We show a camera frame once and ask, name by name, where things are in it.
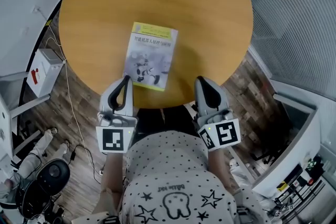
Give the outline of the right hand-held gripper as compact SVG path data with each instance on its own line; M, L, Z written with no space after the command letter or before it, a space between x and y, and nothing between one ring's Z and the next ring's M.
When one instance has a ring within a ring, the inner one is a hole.
M213 80L198 76L195 80L198 112L196 129L208 151L226 148L241 142L238 118L234 118L225 91Z

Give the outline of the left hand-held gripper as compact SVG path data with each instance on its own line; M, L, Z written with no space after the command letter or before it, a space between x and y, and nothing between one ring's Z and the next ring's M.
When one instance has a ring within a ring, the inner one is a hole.
M117 99L123 90L122 103ZM133 116L133 81L129 75L113 82L100 97L96 134L102 153L126 153L138 119Z

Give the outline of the yellow and grey paperback book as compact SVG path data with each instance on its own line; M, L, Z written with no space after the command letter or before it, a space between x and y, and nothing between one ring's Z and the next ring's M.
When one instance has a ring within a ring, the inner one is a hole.
M178 33L172 28L133 23L123 75L134 85L164 91Z

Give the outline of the person's right forearm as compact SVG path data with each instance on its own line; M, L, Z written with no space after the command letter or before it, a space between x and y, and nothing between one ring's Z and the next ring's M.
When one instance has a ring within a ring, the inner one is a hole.
M239 186L230 172L227 152L225 148L208 152L208 170L221 181L229 193L234 195L239 190Z

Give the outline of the person's left forearm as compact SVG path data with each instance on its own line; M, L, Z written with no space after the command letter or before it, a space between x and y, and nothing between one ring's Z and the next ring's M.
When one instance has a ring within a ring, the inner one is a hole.
M118 211L123 195L123 154L109 153L106 158L101 181L101 197L106 196L110 207Z

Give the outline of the white dotted star-print shirt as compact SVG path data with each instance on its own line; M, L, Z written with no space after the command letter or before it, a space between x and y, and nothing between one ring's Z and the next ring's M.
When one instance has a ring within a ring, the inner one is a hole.
M270 224L253 192L229 191L202 139L178 131L141 139L127 153L122 224Z

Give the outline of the white box with red label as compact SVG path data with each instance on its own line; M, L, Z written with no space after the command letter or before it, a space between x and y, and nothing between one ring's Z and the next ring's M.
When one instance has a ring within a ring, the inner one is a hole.
M27 84L36 97L52 92L63 65L52 49L37 49L27 76Z

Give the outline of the white desk partition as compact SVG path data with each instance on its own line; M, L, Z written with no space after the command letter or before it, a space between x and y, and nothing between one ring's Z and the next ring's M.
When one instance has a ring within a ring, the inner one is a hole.
M277 186L297 165L306 168L320 149L320 120L316 104L309 99L307 91L275 80L274 99L308 115L302 128L280 157L254 183L252 190L264 197L278 194Z

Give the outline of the grey desk frame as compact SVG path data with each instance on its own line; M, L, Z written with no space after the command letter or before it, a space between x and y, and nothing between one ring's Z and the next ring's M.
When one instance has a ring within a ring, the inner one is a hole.
M50 99L50 95L47 94L43 97L35 98L32 101L11 109L8 105L8 102L5 101L2 95L2 92L7 90L8 87L5 87L3 90L1 90L1 86L5 82L24 80L27 77L28 72L20 72L0 77L0 150L3 150L4 153L7 154L11 159L16 155L16 150L13 146L13 119Z

